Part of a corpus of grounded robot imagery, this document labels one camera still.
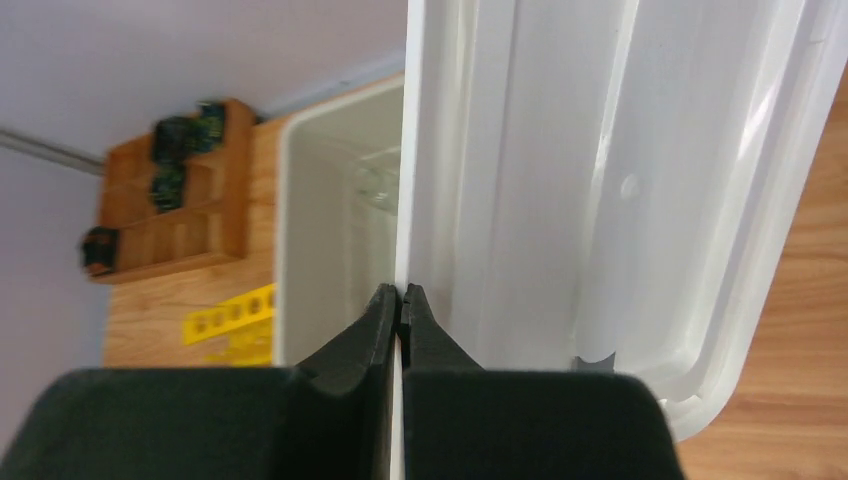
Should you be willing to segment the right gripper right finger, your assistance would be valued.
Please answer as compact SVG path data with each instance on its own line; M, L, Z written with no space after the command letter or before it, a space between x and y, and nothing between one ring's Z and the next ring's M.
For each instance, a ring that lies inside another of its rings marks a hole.
M400 317L409 479L681 479L663 412L615 373L486 370L437 323L422 287Z

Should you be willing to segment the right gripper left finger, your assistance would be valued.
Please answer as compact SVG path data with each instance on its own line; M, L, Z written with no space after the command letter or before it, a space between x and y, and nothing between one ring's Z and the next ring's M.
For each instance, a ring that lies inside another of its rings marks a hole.
M398 294L287 367L79 369L34 402L5 479L385 479Z

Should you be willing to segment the small glass flask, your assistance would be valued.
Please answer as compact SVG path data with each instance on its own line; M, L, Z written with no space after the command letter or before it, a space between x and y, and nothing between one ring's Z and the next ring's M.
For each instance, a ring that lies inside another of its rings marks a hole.
M399 176L396 172L365 165L355 170L353 180L355 192L366 204L397 215Z

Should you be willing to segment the white plastic bin lid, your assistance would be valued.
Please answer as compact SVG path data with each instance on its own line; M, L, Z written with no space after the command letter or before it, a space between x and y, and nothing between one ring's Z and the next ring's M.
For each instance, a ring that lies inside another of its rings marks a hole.
M843 1L412 1L394 281L490 369L733 394L847 60Z

